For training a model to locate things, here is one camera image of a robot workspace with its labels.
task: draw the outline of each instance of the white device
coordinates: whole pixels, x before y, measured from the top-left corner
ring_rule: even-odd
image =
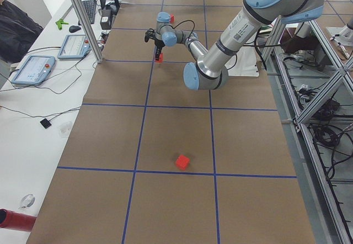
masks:
[[[85,35],[66,35],[57,58],[61,60],[79,60],[82,59],[89,50],[90,46]]]
[[[36,85],[42,83],[49,75],[55,64],[55,57],[31,55],[29,56],[16,76],[13,84]]]

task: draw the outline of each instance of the computer mouse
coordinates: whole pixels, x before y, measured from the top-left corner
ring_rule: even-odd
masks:
[[[81,27],[80,27],[80,26],[72,25],[72,26],[70,26],[70,28],[68,28],[68,31],[69,31],[70,33],[75,33],[75,32],[77,32],[78,30],[81,30]]]

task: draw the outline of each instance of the black jacket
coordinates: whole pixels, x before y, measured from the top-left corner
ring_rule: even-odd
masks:
[[[11,2],[0,5],[0,56],[19,62],[43,28]]]

